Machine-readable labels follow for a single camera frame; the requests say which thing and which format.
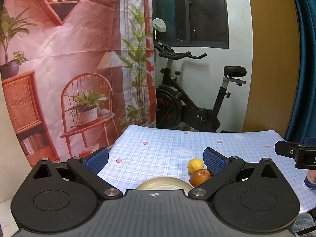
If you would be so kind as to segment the red brown apple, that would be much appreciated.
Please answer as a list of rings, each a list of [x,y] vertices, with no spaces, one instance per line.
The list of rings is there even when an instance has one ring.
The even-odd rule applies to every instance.
[[[200,169],[194,171],[190,176],[190,184],[193,187],[197,187],[198,185],[201,185],[206,180],[208,180],[211,177],[211,173],[208,170]]]

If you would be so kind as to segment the yellow lemon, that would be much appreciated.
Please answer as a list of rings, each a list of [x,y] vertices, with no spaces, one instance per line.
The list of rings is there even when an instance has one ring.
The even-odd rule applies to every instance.
[[[194,158],[189,161],[187,164],[187,170],[190,174],[197,170],[202,170],[204,168],[204,163],[201,159]]]

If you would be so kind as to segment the small printed bottle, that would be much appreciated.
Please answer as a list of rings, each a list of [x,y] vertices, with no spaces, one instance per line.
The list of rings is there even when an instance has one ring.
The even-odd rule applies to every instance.
[[[306,178],[304,179],[304,184],[310,189],[316,186],[316,170],[308,171]]]

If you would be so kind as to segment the blue curtain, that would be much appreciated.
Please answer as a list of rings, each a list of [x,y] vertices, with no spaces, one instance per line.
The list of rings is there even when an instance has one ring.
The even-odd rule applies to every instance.
[[[299,74],[285,139],[303,143],[315,137],[315,0],[295,0],[299,26]]]

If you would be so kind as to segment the beige ceramic plate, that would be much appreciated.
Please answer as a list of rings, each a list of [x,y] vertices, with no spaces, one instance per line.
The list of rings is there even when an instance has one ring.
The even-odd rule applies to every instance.
[[[183,190],[187,195],[193,186],[173,177],[157,177],[144,181],[136,187],[138,190]]]

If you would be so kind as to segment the black exercise bike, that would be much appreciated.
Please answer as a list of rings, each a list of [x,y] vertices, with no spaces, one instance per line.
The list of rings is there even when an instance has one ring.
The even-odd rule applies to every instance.
[[[206,53],[194,56],[190,51],[177,53],[168,44],[154,41],[158,55],[167,59],[166,67],[161,69],[162,83],[156,88],[156,127],[160,129],[175,129],[183,123],[183,129],[192,128],[199,132],[216,132],[221,123],[218,113],[225,98],[229,98],[228,84],[234,82],[238,86],[246,84],[242,77],[247,75],[243,66],[225,66],[223,68],[223,81],[219,88],[215,104],[212,109],[200,108],[191,100],[189,95],[177,82],[181,72],[176,71],[175,77],[171,76],[172,64],[175,60],[190,58],[203,59]]]

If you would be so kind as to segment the wooden door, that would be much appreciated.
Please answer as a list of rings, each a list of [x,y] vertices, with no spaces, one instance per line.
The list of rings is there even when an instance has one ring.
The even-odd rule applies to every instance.
[[[285,136],[295,101],[300,46],[295,0],[250,0],[253,63],[243,131]]]

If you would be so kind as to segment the white cap on bike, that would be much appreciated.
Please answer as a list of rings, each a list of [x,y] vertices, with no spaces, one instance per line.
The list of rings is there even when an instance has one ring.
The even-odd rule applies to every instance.
[[[165,24],[165,21],[163,19],[161,19],[161,18],[153,19],[152,25],[156,31],[158,31],[160,33],[166,32],[166,24]]]

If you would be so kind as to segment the dark window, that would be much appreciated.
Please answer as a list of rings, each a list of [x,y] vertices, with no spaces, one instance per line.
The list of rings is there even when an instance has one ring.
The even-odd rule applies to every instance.
[[[172,47],[229,47],[226,0],[153,0],[153,17],[166,24],[157,39]]]

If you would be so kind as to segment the pink printed wall tapestry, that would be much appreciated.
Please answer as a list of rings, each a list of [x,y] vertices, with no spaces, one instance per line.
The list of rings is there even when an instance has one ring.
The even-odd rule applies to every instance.
[[[1,83],[31,166],[154,126],[152,0],[1,0]]]

